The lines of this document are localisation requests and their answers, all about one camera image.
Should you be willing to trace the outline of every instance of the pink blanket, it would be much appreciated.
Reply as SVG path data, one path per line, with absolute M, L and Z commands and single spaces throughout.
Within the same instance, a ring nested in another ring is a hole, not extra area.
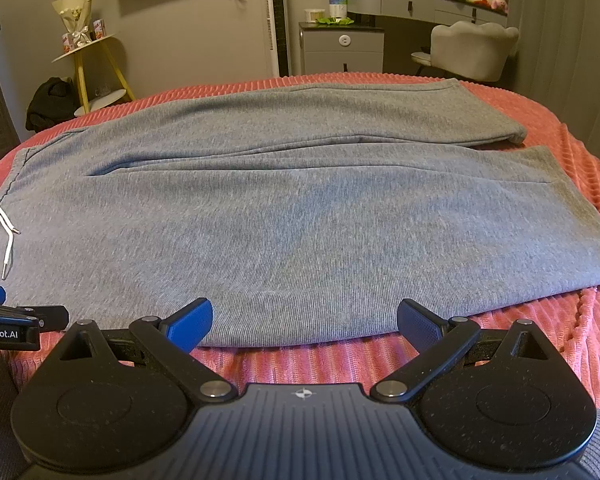
M 31 137 L 0 161 L 0 184 L 7 176 L 17 150 L 43 144 L 71 128 L 102 123 L 166 101 L 310 82 L 415 83 L 427 80 L 433 79 L 339 73 L 171 90 L 92 112 Z M 600 212 L 600 161 L 587 152 L 564 124 L 543 106 L 512 92 L 463 84 L 473 94 L 526 126 L 528 136 L 524 146 L 548 146 L 580 192 Z M 474 319 L 485 328 L 508 328 L 512 321 L 519 318 L 533 319 L 538 323 L 600 408 L 600 286 L 510 306 Z M 29 379 L 60 336 L 61 333 L 43 335 L 42 350 L 39 352 L 4 352 L 16 384 L 22 386 Z M 383 376 L 413 358 L 416 352 L 399 335 L 388 334 L 292 348 L 201 348 L 194 350 L 192 355 L 240 387 L 248 382 L 360 382 L 368 390 Z

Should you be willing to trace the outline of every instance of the gray cabinet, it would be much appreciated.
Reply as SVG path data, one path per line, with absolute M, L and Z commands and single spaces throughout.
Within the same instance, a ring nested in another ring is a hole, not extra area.
M 300 23 L 302 74 L 382 72 L 384 30 Z

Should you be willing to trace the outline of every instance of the pink teddy bear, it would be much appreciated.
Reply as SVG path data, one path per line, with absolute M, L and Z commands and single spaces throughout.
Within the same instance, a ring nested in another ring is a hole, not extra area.
M 504 10 L 505 14 L 509 13 L 509 0 L 493 0 L 491 2 L 491 9 Z

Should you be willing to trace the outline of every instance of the vanity table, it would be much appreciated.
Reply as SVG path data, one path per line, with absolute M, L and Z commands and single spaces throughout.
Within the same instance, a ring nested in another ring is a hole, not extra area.
M 453 25 L 455 22 L 487 22 L 507 27 L 507 16 L 497 10 L 462 0 L 348 0 L 349 12 L 370 16 L 394 16 L 407 20 Z

